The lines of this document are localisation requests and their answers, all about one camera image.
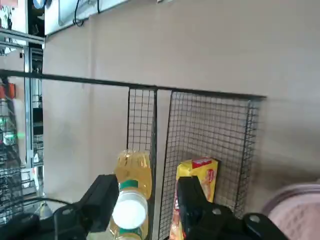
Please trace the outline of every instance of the bottle cap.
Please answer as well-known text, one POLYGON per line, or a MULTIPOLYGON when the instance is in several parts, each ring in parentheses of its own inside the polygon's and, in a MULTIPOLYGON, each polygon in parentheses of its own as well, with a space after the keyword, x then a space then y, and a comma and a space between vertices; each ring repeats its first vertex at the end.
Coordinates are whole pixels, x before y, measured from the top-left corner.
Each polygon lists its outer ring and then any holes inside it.
POLYGON ((140 192, 123 190, 116 201, 112 217, 118 227, 135 229, 144 223, 147 213, 148 204, 140 192))

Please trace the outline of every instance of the grid panel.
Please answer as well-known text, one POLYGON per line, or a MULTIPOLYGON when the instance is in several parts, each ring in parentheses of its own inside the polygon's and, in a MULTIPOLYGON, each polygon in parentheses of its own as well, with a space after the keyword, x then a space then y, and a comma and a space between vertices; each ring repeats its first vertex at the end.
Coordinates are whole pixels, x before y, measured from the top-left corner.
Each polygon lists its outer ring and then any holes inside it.
POLYGON ((185 92, 171 94, 159 239, 169 235, 176 171, 188 159, 221 161, 214 201, 240 217, 245 207, 259 104, 185 92))
POLYGON ((128 93, 127 149, 148 152, 152 192, 148 200, 148 236, 152 238, 157 173, 157 90, 130 88, 128 93))
POLYGON ((154 102, 153 90, 129 89, 127 149, 151 151, 154 102))
POLYGON ((9 81, 1 78, 4 98, 0 99, 0 225, 23 211, 22 204, 7 208, 22 200, 21 161, 19 158, 17 124, 13 100, 9 98, 9 81))

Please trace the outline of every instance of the plastic bottle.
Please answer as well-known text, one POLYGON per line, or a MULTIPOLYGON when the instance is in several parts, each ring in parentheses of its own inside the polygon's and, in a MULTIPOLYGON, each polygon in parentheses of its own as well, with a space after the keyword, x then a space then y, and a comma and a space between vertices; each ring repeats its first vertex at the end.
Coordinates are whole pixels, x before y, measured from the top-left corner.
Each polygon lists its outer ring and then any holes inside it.
POLYGON ((122 152, 114 173, 120 193, 113 209, 110 230, 117 240, 143 240, 148 234, 147 200, 152 191, 149 154, 122 152))
POLYGON ((144 240, 148 235, 149 219, 148 216, 140 227, 134 229, 121 229, 113 219, 110 220, 110 231, 115 240, 144 240))

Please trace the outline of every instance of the snack package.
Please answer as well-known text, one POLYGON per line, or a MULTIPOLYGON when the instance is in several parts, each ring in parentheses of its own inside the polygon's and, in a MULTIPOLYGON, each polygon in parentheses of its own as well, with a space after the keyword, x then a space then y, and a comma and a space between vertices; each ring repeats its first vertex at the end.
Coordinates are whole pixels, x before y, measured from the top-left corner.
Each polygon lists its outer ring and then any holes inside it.
POLYGON ((202 186, 206 199, 214 201, 216 179, 219 162, 210 157, 202 157, 183 161, 176 170, 176 187, 174 192, 173 216, 170 228, 170 240, 183 240, 185 234, 180 221, 180 210, 177 198, 177 182, 180 177, 197 176, 202 186))

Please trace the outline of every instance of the black cable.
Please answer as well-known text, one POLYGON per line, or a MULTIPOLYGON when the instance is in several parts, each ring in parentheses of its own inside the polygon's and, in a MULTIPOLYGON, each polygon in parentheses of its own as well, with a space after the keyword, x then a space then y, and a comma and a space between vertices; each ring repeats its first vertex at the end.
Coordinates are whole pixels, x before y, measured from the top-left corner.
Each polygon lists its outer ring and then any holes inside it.
POLYGON ((97 7, 96 7, 96 9, 97 9, 97 11, 98 11, 98 14, 100 14, 100 6, 99 6, 99 4, 100 4, 100 0, 97 0, 97 7))
POLYGON ((72 206, 74 208, 74 210, 76 210, 76 211, 79 210, 75 204, 67 202, 67 201, 58 200, 58 199, 54 199, 54 198, 51 198, 51 197, 33 197, 33 198, 29 198, 29 199, 24 199, 22 201, 18 201, 18 202, 15 202, 15 203, 13 203, 13 204, 11 204, 9 206, 6 206, 4 209, 2 209, 0 211, 0 214, 5 212, 7 209, 13 208, 14 206, 16 206, 18 204, 24 204, 24 203, 32 202, 32 201, 35 201, 34 203, 38 203, 38 202, 41 202, 41 201, 48 201, 48 202, 53 202, 53 203, 65 204, 65 205, 68 205, 68 206, 72 206))
MULTIPOLYGON (((79 7, 79 2, 80 2, 80 0, 77 0, 77 2, 76 2, 76 6, 75 6, 75 10, 74 10, 73 24, 77 25, 78 27, 82 27, 84 25, 85 21, 83 19, 77 19, 77 11, 78 11, 78 7, 79 7)), ((100 0, 97 0, 97 2, 96 2, 96 10, 97 10, 98 14, 101 13, 100 0)))
POLYGON ((83 19, 77 19, 77 11, 78 11, 78 7, 79 7, 79 2, 80 2, 80 0, 76 1, 76 6, 75 6, 75 10, 74 10, 73 24, 77 25, 78 27, 81 27, 84 24, 85 21, 83 19))

